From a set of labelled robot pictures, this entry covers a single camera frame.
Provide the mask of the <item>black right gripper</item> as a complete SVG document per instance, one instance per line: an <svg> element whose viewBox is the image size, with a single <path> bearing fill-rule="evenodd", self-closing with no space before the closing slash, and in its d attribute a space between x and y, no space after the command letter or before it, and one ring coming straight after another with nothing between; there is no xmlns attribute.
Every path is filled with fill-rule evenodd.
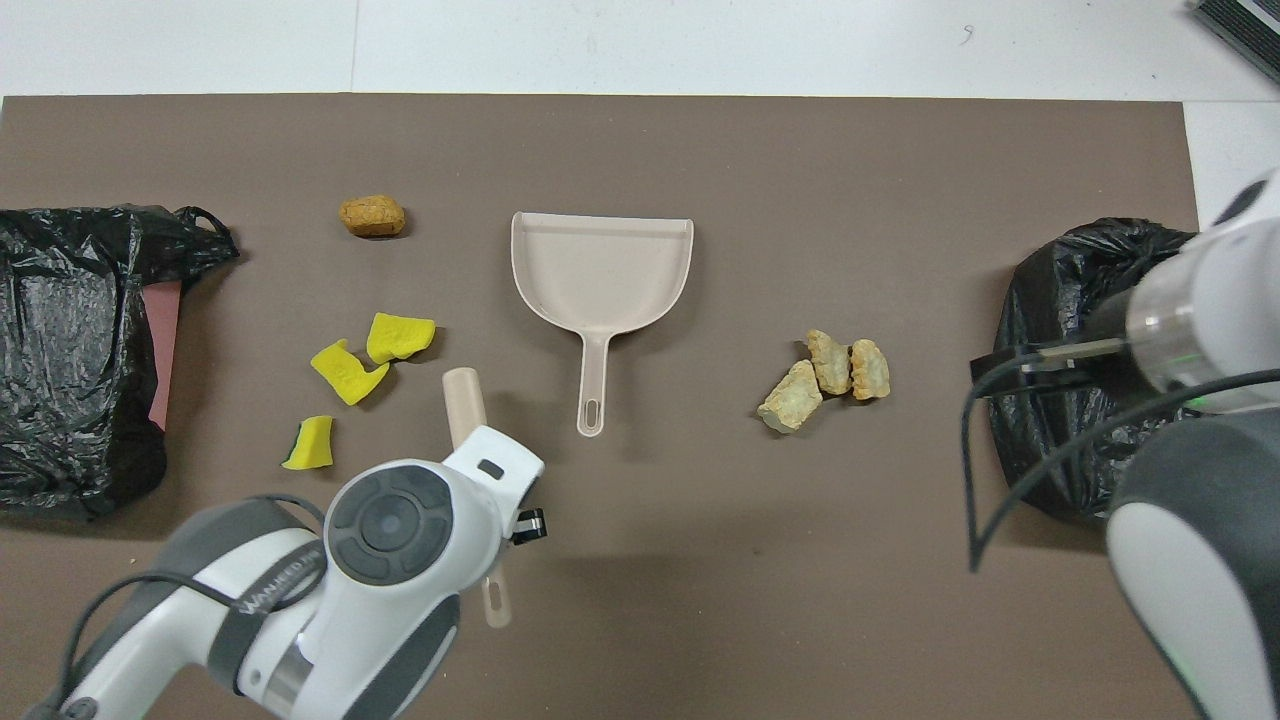
<svg viewBox="0 0 1280 720"><path fill-rule="evenodd" d="M1082 389L1092 383L1105 393L1149 393L1151 384L1129 347L1126 314L1134 293L1134 288L1115 293L1088 316L1088 341L1119 340L1121 342L1119 351L1089 357L1088 373L1074 359L1023 363L995 379L986 380L980 397ZM974 357L970 360L972 382L980 384L983 378L1001 363L1039 350L1041 347L1037 345L1014 345Z"/></svg>

